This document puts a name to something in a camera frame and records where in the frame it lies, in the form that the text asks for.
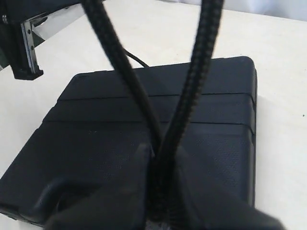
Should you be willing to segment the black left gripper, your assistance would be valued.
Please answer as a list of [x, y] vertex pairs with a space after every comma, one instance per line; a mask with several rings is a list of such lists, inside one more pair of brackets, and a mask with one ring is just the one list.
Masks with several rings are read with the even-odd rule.
[[0, 2], [0, 47], [15, 79], [33, 81], [44, 74], [36, 59], [31, 21], [79, 3], [80, 0]]

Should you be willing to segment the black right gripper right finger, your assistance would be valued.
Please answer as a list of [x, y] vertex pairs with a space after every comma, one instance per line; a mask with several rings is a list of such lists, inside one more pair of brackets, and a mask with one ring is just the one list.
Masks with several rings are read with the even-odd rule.
[[174, 230], [283, 230], [284, 225], [250, 207], [202, 172], [182, 147], [172, 178]]

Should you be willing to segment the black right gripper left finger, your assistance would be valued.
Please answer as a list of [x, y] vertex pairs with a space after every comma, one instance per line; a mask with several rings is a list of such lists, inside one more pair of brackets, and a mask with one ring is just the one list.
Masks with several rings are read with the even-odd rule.
[[151, 149], [140, 144], [119, 174], [70, 208], [53, 215], [46, 230], [143, 230]]

